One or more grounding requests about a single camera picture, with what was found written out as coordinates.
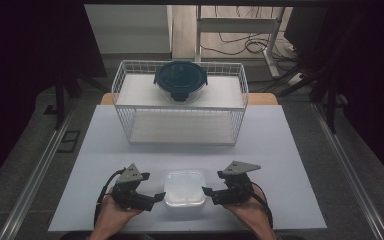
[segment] metal rail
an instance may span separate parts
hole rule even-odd
[[[52,138],[49,141],[42,157],[30,175],[29,180],[24,186],[23,191],[18,197],[17,202],[11,210],[7,221],[0,232],[0,239],[10,240],[16,237],[18,230],[20,229],[21,224],[23,223],[23,220],[27,214],[27,211],[29,210],[31,203],[36,196],[37,190],[39,189],[39,186],[45,177],[46,171],[52,162],[52,158],[57,151],[57,147],[61,142],[62,137],[64,136],[68,124],[70,123],[76,103],[77,100],[75,99],[70,101],[65,120],[63,121],[61,127],[58,130],[55,130],[53,133]]]
[[[348,183],[357,199],[358,204],[363,210],[363,214],[365,215],[367,222],[373,231],[373,234],[375,235],[376,239],[384,240],[384,222],[379,212],[377,211],[376,206],[364,189],[363,184],[358,178],[350,159],[342,148],[338,137],[335,134],[332,134],[332,132],[329,130],[329,127],[325,122],[326,117],[322,107],[320,104],[315,103],[311,103],[311,106],[318,117],[327,140],[331,145],[342,170],[344,171],[345,177],[348,180]]]

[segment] white table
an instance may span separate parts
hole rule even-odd
[[[275,229],[326,228],[281,106],[248,106],[235,146],[131,145],[113,106],[97,106],[49,231],[93,229],[96,199],[116,170],[135,163],[150,172],[137,191],[163,191],[171,170],[199,169],[208,187],[225,189],[217,171],[232,160],[259,164],[248,176],[265,191]],[[207,199],[193,216],[171,214],[165,203],[132,219],[123,232],[225,232],[244,230],[237,219]]]

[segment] black cable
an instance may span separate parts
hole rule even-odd
[[[258,35],[261,35],[262,33],[256,33],[254,35],[251,35],[251,36],[246,36],[246,37],[243,37],[243,38],[238,38],[238,39],[234,39],[234,40],[224,40],[221,35],[220,35],[220,40],[224,43],[232,43],[232,42],[239,42],[239,41],[242,41],[242,40],[245,40],[245,39],[248,39],[250,37],[255,37],[255,36],[258,36]]]
[[[245,49],[247,49],[248,52],[250,52],[250,53],[260,53],[260,52],[263,52],[267,48],[267,44],[265,42],[263,42],[263,41],[268,42],[268,40],[266,40],[266,39],[251,39],[251,38],[249,38],[245,42]],[[253,51],[253,50],[249,49],[249,46],[251,46],[251,45],[257,45],[257,46],[260,47],[260,49],[257,50],[257,51]]]
[[[221,13],[220,13],[220,11],[218,9],[218,6],[214,6],[214,13],[215,13],[216,17],[218,17],[218,15],[220,15],[220,17],[222,17]]]
[[[260,8],[261,8],[261,7],[258,7],[258,8],[257,8],[257,13],[255,14],[255,18],[258,18],[258,12],[260,11]]]
[[[218,53],[221,53],[221,54],[232,55],[232,56],[233,56],[233,55],[238,55],[238,54],[240,54],[240,53],[242,53],[242,52],[244,52],[244,51],[246,50],[246,48],[244,48],[244,49],[242,49],[241,51],[236,52],[236,53],[228,53],[228,52],[222,52],[222,51],[220,51],[220,50],[213,49],[213,48],[206,48],[206,47],[203,47],[202,45],[201,45],[201,48],[203,48],[203,49],[205,49],[205,50],[208,50],[208,51],[218,52]]]
[[[123,170],[118,170],[117,172],[113,173],[113,175],[111,175],[111,177],[108,179],[107,183],[105,183],[104,187],[102,187],[102,190],[101,190],[101,193],[99,194],[98,200],[96,200],[95,216],[93,218],[93,226],[95,226],[96,220],[98,220],[99,212],[101,211],[102,200],[104,199],[105,195],[107,195],[106,193],[107,193],[108,185],[110,185],[111,181],[113,180],[113,178],[115,176],[117,176],[118,174],[122,174],[124,172],[124,170],[126,170],[126,168],[124,168]]]
[[[256,183],[252,183],[254,184],[255,186],[257,186],[260,190],[261,190],[261,193],[263,193],[263,196],[264,198],[266,199],[266,201],[264,201],[260,196],[258,196],[255,192],[254,192],[254,188],[252,189],[252,191],[250,189],[247,189],[235,182],[231,182],[231,181],[228,181],[228,180],[225,180],[225,183],[226,185],[229,184],[229,185],[232,185],[232,186],[235,186],[237,189],[242,189],[242,190],[245,190],[252,198],[254,198],[255,200],[257,200],[258,203],[261,204],[261,206],[263,207],[264,209],[264,212],[267,214],[267,217],[269,219],[269,224],[270,224],[270,227],[273,229],[273,215],[272,215],[272,212],[269,208],[269,205],[267,204],[267,197],[266,195],[264,194],[264,191],[263,189],[261,189],[261,187],[256,184]]]
[[[254,11],[254,7],[251,7],[251,9],[246,13],[245,18],[248,17],[248,14]]]
[[[279,86],[289,82],[289,80],[291,80],[289,77],[291,76],[291,74],[295,73],[298,69],[301,68],[301,64],[297,64],[295,65],[291,70],[289,70],[288,72],[286,72],[285,74],[282,75],[282,77],[280,77],[279,79],[277,79],[278,81],[272,83],[271,85],[269,85],[268,87],[266,88],[263,88],[262,92],[267,92],[267,90],[269,90],[270,88],[272,89],[272,91],[276,88],[278,88]]]

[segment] hand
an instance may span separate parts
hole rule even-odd
[[[108,239],[134,216],[143,212],[136,209],[122,209],[114,201],[111,195],[106,195],[102,201],[101,212],[96,220],[95,229],[90,235],[91,240]]]
[[[267,201],[262,190],[256,184],[253,183],[252,187],[255,194],[264,201]],[[240,205],[228,204],[223,205],[223,207],[231,211],[259,240],[276,239],[276,234],[270,227],[269,219],[263,206],[261,206],[261,204],[253,197],[250,197],[246,202]]]

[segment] white wire basket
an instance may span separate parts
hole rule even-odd
[[[248,103],[240,63],[196,63],[208,85],[189,104],[166,99],[154,85],[165,61],[123,61],[112,86],[112,100],[130,143],[234,145]]]

